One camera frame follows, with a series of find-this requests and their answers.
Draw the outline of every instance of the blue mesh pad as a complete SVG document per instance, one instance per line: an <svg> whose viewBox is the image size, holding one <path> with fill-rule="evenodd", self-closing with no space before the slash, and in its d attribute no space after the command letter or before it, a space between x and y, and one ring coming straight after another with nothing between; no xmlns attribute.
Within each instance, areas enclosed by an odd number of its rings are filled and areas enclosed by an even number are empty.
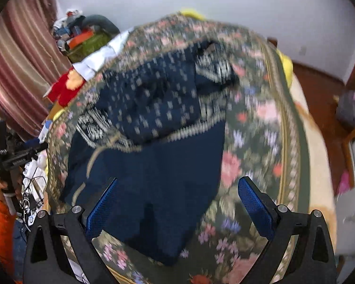
<svg viewBox="0 0 355 284"><path fill-rule="evenodd" d="M274 236L273 219L245 178L239 180L238 195L260 236L271 240Z"/></svg>
<svg viewBox="0 0 355 284"><path fill-rule="evenodd" d="M95 208L87 217L85 236L88 240L92 240L92 238L99 236L104 229L106 220L113 207L112 201L115 195L114 187L116 186L116 182L116 179L112 181L108 189L101 196Z"/></svg>

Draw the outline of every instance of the white cloth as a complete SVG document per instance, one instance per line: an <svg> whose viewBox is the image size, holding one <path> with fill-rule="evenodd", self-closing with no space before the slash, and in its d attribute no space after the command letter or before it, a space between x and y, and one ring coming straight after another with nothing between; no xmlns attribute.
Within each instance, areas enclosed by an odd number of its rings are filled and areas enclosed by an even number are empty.
<svg viewBox="0 0 355 284"><path fill-rule="evenodd" d="M117 35L108 44L87 56L84 60L72 64L74 69L86 80L92 79L96 73L116 56L118 56L128 40L129 33L133 28Z"/></svg>
<svg viewBox="0 0 355 284"><path fill-rule="evenodd" d="M77 10L77 9L67 9L66 14L67 14L68 12L73 13L74 16L76 16L77 18L78 18L79 16L83 15L83 12L82 12L81 10ZM57 21L54 22L53 27L55 27L55 28L57 28L57 29L60 29L60 28L64 27L65 24L66 24L67 18L68 18L68 17L65 16L65 17L63 17L63 18L58 19Z"/></svg>

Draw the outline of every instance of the wooden floor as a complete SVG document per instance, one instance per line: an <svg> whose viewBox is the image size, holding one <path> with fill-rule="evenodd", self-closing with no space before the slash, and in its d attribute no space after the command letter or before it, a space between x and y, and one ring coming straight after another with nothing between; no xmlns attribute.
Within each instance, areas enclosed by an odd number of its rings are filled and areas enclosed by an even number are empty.
<svg viewBox="0 0 355 284"><path fill-rule="evenodd" d="M345 91L345 86L341 81L299 64L294 64L293 71L300 81L309 111L324 137L333 189L336 193L341 175L346 168L342 139L348 132L335 119L337 104L333 100L333 95Z"/></svg>

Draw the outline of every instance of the wall socket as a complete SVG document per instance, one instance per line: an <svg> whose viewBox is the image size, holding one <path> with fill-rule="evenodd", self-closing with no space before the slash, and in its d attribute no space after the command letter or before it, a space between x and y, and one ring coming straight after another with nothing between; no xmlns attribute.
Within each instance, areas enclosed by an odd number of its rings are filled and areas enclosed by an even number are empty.
<svg viewBox="0 0 355 284"><path fill-rule="evenodd" d="M304 56L306 54L306 46L301 46L300 51L298 52L299 56Z"/></svg>

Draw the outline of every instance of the yellow pillow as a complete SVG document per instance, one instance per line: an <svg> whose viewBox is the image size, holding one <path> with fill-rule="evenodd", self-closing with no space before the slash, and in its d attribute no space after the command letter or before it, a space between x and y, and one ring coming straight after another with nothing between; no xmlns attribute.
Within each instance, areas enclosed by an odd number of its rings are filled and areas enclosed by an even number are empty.
<svg viewBox="0 0 355 284"><path fill-rule="evenodd" d="M205 17L199 14L198 12L196 12L194 9L182 9L180 13L186 17L191 17L201 21L205 20Z"/></svg>
<svg viewBox="0 0 355 284"><path fill-rule="evenodd" d="M66 109L61 109L59 110L57 113L55 113L54 117L53 117L53 121L56 121L58 119L58 117L60 117L62 115L62 113L66 111Z"/></svg>
<svg viewBox="0 0 355 284"><path fill-rule="evenodd" d="M283 64L285 79L288 84L288 88L292 85L292 77L293 77L293 63L289 56L286 56L279 49L276 49L279 58L281 59L281 63Z"/></svg>

